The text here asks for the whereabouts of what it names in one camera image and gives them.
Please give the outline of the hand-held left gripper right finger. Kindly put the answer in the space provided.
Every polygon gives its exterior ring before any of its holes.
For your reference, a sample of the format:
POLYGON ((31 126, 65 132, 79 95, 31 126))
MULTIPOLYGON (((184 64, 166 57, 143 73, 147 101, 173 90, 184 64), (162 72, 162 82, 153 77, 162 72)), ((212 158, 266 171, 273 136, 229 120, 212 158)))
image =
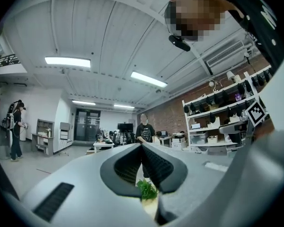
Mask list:
POLYGON ((223 226, 228 193, 221 190, 231 160, 142 145, 142 163, 159 190, 160 226, 223 226))

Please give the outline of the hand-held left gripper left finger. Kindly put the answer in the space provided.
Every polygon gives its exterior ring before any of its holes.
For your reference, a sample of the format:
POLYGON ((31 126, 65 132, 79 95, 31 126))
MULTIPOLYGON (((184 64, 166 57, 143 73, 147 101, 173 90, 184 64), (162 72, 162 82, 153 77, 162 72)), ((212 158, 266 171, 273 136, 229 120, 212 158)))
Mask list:
POLYGON ((108 158, 128 149, 120 146, 81 156, 48 175, 21 202, 31 211, 33 227, 154 227, 138 198, 118 196, 103 182, 100 167, 108 158), (61 183, 73 185, 51 221, 33 211, 61 183))

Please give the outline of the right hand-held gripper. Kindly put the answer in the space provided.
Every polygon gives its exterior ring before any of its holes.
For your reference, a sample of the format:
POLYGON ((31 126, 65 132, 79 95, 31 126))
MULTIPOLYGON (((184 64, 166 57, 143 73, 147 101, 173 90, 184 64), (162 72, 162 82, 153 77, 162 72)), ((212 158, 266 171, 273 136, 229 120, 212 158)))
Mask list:
POLYGON ((246 116, 248 122, 235 122, 219 127, 221 134, 236 134, 246 132, 246 137, 255 141, 265 131, 266 112, 262 105, 256 100, 247 109, 246 116))

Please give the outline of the white storage shelf unit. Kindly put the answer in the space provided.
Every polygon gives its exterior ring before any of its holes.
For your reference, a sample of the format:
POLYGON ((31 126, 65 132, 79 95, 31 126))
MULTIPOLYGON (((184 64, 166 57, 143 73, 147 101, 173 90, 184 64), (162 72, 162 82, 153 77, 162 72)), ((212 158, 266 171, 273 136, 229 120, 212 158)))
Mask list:
POLYGON ((248 122, 246 109, 254 102, 260 102, 259 93, 273 75, 267 66, 244 78, 236 79, 230 74, 232 84, 224 87, 221 82, 210 80, 212 92, 190 102, 183 101, 187 126, 187 147, 196 154, 230 154, 252 141, 246 132, 221 134, 219 127, 235 122, 248 122))

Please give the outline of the white desk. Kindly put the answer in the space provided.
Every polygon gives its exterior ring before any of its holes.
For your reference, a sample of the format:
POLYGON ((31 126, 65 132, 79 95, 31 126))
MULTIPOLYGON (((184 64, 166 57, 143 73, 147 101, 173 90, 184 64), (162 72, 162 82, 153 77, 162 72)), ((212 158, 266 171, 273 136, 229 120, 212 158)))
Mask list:
POLYGON ((99 152, 101 148, 114 148, 114 146, 115 145, 113 142, 109 142, 108 144, 106 144, 105 142, 95 142, 93 144, 94 153, 99 152))

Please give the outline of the grey drawer cabinet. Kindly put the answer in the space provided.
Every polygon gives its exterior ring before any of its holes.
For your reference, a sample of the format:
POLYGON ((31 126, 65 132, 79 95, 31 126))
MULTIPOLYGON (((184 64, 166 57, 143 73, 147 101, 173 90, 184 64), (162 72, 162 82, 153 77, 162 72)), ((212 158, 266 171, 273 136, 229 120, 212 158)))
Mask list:
POLYGON ((69 156, 69 153, 64 151, 66 150, 69 146, 72 145, 72 140, 70 139, 70 129, 71 125, 66 122, 61 122, 60 123, 60 136, 59 136, 59 150, 58 150, 58 155, 61 153, 66 154, 69 156))

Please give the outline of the black double door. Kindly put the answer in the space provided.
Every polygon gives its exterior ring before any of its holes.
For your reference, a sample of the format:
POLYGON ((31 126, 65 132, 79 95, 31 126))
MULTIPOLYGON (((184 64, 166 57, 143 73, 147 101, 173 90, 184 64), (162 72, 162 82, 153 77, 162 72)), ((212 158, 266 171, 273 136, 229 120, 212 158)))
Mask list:
POLYGON ((95 142, 99 134, 100 115, 98 110, 81 109, 76 110, 74 125, 74 140, 84 142, 95 142))

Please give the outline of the wooden shelf cabinet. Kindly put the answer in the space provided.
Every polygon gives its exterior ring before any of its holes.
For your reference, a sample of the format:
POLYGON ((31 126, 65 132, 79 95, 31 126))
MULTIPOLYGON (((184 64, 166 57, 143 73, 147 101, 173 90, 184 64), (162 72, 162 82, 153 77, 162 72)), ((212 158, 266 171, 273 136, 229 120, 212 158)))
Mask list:
POLYGON ((54 122, 37 120, 36 131, 32 133, 32 150, 42 150, 47 156, 53 155, 54 122))

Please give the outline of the green artificial plant sprig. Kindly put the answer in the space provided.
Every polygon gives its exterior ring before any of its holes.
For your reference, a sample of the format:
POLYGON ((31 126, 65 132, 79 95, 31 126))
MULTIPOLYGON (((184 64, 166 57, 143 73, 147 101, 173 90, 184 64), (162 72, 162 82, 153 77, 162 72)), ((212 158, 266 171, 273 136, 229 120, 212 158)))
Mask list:
POLYGON ((151 182, 146 179, 139 180, 136 184, 142 194, 142 200, 153 200, 158 196, 158 190, 151 182))

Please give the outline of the black monitor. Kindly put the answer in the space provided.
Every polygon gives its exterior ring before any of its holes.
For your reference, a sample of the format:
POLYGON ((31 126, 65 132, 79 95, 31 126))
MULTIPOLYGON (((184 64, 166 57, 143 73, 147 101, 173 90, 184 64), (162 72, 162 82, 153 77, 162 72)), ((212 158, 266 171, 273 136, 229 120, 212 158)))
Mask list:
POLYGON ((132 123, 119 123, 117 125, 117 129, 121 132, 130 132, 133 131, 133 124, 132 123))

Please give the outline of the round wooden table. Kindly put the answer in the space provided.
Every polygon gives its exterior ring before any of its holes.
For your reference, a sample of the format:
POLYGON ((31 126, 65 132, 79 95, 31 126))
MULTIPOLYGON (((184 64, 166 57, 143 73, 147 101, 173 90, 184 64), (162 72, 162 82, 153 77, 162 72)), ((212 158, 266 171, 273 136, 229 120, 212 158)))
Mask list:
POLYGON ((159 205, 159 193, 145 195, 142 197, 141 204, 145 212, 151 217, 152 220, 155 220, 156 213, 159 205))

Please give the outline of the person's black shirt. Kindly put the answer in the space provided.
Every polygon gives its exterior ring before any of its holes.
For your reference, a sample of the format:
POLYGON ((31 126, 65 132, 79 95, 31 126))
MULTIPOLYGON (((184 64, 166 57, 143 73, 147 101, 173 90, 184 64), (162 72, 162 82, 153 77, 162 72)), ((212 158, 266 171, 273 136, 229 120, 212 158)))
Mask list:
POLYGON ((278 69, 284 60, 284 0, 227 0, 229 13, 249 33, 255 46, 278 69))

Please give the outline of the wall air conditioner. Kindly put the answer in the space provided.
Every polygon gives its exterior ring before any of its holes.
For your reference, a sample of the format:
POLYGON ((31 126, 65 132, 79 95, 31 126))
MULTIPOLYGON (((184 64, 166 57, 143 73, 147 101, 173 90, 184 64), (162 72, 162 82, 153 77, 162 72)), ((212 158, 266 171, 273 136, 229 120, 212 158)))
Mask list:
POLYGON ((244 43, 237 41, 224 46, 219 50, 213 52, 204 59, 204 62, 211 73, 217 75, 229 69, 231 66, 242 60, 242 51, 244 43))

